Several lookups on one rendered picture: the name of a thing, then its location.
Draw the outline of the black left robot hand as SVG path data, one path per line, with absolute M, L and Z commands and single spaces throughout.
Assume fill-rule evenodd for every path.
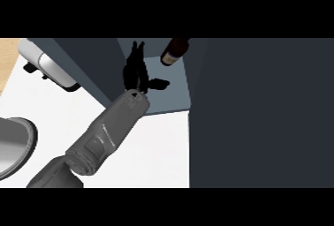
M 149 79 L 149 73 L 143 61 L 144 42 L 133 42 L 131 52 L 122 69 L 124 87 L 127 90 L 137 89 L 143 94 L 147 90 L 164 90 L 170 81 L 164 79 Z

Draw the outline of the grey cabinet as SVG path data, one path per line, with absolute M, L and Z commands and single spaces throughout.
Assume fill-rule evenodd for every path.
M 170 38 L 29 38 L 57 66 L 66 71 L 87 93 L 106 107 L 125 91 L 122 67 L 131 44 L 144 42 L 143 61 L 149 79 L 164 79 L 164 90 L 149 90 L 147 115 L 189 110 L 183 60 L 161 64 L 161 53 Z

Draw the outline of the dark wine bottle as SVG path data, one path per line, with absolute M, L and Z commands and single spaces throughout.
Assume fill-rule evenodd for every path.
M 176 63 L 178 58 L 183 56 L 189 49 L 189 39 L 187 38 L 173 38 L 165 50 L 161 53 L 161 64 L 170 66 Z

